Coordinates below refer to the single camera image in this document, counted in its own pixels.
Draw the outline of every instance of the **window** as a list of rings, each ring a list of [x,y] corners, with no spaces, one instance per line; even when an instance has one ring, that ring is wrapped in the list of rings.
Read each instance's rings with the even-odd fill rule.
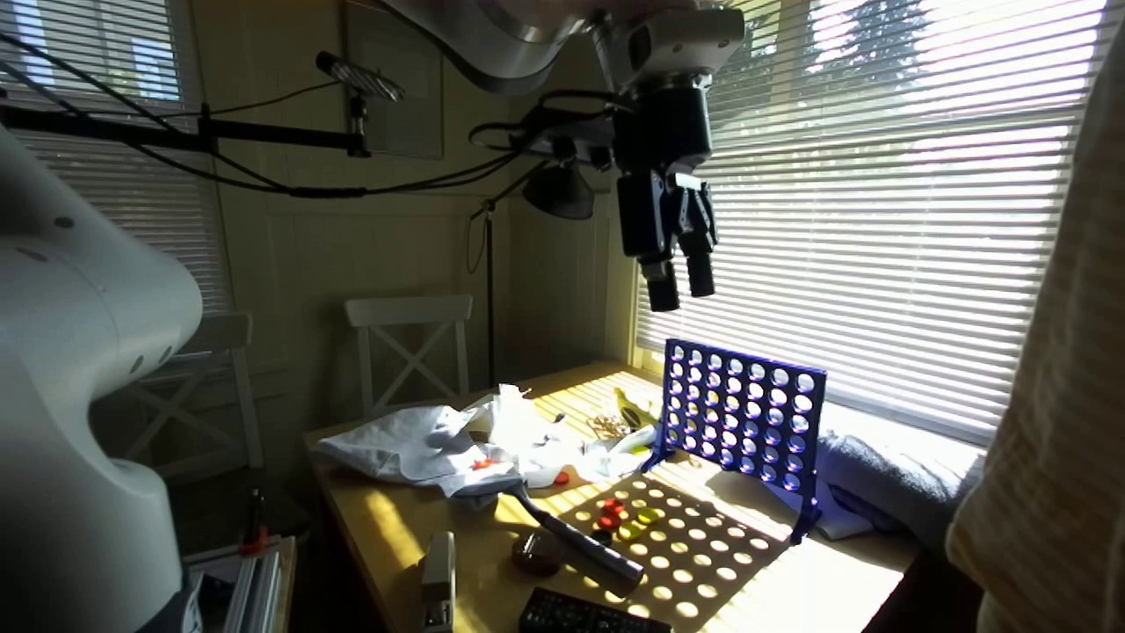
[[[190,81],[181,64],[190,55],[173,34],[170,4],[160,0],[0,0],[0,28],[54,55],[63,55],[67,64],[93,74],[154,114],[194,108],[185,97]],[[124,114],[124,104],[31,53],[0,47],[0,60],[81,108],[109,114],[104,120],[137,123],[137,116],[112,116]],[[0,74],[0,81],[11,91],[11,104],[55,108],[22,81],[8,74]],[[164,168],[112,142],[29,129],[16,129],[16,136],[116,226],[178,258],[199,283],[208,309],[229,305],[213,226],[219,195],[212,183]],[[199,155],[164,155],[197,168],[212,168],[212,162]]]
[[[838,404],[988,443],[1117,0],[738,8],[704,168],[717,295],[638,309],[638,341],[822,365]]]

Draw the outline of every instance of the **white robot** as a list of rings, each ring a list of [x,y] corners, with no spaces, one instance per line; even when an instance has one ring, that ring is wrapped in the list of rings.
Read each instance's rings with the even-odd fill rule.
[[[649,284],[669,279],[672,246],[652,229],[659,197],[649,183],[708,157],[704,84],[744,34],[738,11],[696,0],[385,8],[491,91],[538,84],[567,40],[592,34],[609,91],[634,104],[614,147],[622,203],[649,211],[627,229],[635,237],[627,249]],[[659,120],[688,134],[659,136]],[[0,628],[194,628],[190,608],[170,620],[181,600],[181,564],[164,486],[101,454],[86,404],[176,356],[199,322],[199,292],[173,258],[109,226],[3,128],[0,207]]]

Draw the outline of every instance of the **wooden chair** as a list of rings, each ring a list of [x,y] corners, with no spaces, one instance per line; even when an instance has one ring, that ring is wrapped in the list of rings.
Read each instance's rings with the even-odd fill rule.
[[[235,467],[263,467],[256,404],[248,387],[248,314],[212,314],[181,352],[125,387],[119,411],[145,415],[124,448],[125,458],[152,465],[164,479],[208,479]],[[194,451],[154,451],[159,437],[178,434]]]
[[[468,333],[463,322],[472,316],[472,295],[399,295],[399,300],[348,300],[345,301],[348,322],[357,339],[357,399],[362,411],[383,411],[412,375],[425,375],[444,399],[468,393]],[[393,332],[399,327],[425,327],[418,347],[409,347]],[[425,360],[434,343],[452,333],[457,343],[457,387],[450,387]],[[383,384],[376,393],[372,375],[372,341],[390,347],[403,365],[399,373]]]

